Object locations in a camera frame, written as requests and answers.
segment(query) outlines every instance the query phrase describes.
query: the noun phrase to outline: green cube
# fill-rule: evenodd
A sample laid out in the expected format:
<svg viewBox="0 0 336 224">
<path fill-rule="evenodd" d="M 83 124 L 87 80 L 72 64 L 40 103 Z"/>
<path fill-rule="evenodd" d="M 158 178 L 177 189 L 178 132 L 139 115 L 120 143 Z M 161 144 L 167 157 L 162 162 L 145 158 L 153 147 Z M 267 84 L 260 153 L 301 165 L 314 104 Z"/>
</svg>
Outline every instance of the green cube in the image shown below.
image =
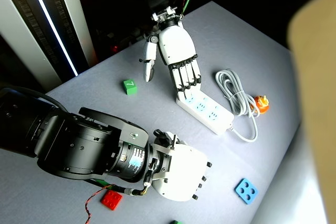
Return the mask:
<svg viewBox="0 0 336 224">
<path fill-rule="evenodd" d="M 124 88 L 127 95 L 136 94 L 136 92 L 138 91 L 137 85 L 135 84 L 133 79 L 124 81 Z"/>
</svg>

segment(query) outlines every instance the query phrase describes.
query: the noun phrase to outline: blue block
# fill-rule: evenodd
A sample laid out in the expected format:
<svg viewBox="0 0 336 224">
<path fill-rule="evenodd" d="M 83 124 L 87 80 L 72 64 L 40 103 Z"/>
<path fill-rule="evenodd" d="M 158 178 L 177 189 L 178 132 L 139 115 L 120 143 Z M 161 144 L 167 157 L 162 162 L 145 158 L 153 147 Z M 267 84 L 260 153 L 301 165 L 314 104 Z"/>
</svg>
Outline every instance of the blue block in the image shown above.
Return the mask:
<svg viewBox="0 0 336 224">
<path fill-rule="evenodd" d="M 256 198 L 258 194 L 258 190 L 256 189 L 256 187 L 252 185 L 252 183 L 246 178 L 243 178 L 240 181 L 235 191 L 240 196 L 240 198 L 248 205 L 252 203 L 252 201 Z"/>
</svg>

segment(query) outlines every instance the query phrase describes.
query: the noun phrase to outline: table surface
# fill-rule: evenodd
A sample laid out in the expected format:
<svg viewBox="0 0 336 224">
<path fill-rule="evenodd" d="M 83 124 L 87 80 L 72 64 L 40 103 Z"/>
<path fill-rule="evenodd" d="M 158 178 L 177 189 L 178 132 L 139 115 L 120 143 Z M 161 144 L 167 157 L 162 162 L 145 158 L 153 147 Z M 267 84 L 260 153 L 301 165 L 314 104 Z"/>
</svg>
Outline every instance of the table surface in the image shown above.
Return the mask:
<svg viewBox="0 0 336 224">
<path fill-rule="evenodd" d="M 143 197 L 124 196 L 110 211 L 99 203 L 99 195 L 89 204 L 91 223 L 250 223 L 298 128 L 296 76 L 286 48 L 213 2 L 188 14 L 184 27 L 199 55 L 203 92 L 230 110 L 214 77 L 217 71 L 231 68 L 247 93 L 267 95 L 270 110 L 256 119 L 259 138 L 245 143 L 232 132 L 218 136 L 180 108 L 160 57 L 153 80 L 145 83 L 139 63 L 144 41 L 136 43 L 49 95 L 73 113 L 85 106 L 136 123 L 147 130 L 150 141 L 155 129 L 176 133 L 205 153 L 213 166 L 197 191 L 198 200 L 170 201 L 151 188 Z M 122 81 L 126 79 L 135 80 L 137 94 L 125 94 Z M 234 127 L 246 136 L 253 133 L 246 116 L 235 118 Z M 98 187 L 47 174 L 29 157 L 4 150 L 0 154 L 2 223 L 85 223 L 85 201 Z M 251 205 L 234 192 L 242 178 L 259 190 Z M 111 176 L 108 182 L 130 186 Z M 141 183 L 133 186 L 141 188 Z"/>
</svg>

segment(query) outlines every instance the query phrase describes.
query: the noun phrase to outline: electrical socket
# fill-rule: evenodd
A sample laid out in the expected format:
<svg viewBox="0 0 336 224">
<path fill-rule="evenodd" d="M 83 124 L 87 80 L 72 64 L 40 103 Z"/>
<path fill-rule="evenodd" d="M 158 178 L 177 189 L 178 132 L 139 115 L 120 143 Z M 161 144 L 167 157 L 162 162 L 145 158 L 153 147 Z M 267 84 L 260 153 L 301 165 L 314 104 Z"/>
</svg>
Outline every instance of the electrical socket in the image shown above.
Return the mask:
<svg viewBox="0 0 336 224">
<path fill-rule="evenodd" d="M 201 90 L 193 90 L 189 99 L 176 98 L 176 103 L 217 135 L 224 133 L 234 119 L 231 112 Z"/>
</svg>

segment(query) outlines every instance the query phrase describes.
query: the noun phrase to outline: red block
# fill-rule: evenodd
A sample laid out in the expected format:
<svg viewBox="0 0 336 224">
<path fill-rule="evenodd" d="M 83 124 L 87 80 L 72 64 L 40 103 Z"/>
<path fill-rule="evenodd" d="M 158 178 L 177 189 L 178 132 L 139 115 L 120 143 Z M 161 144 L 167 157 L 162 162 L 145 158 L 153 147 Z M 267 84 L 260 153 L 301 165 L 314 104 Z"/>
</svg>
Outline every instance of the red block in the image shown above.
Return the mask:
<svg viewBox="0 0 336 224">
<path fill-rule="evenodd" d="M 108 192 L 101 199 L 103 205 L 107 206 L 111 210 L 115 210 L 122 198 L 121 194 L 118 194 L 116 191 L 108 190 Z"/>
</svg>

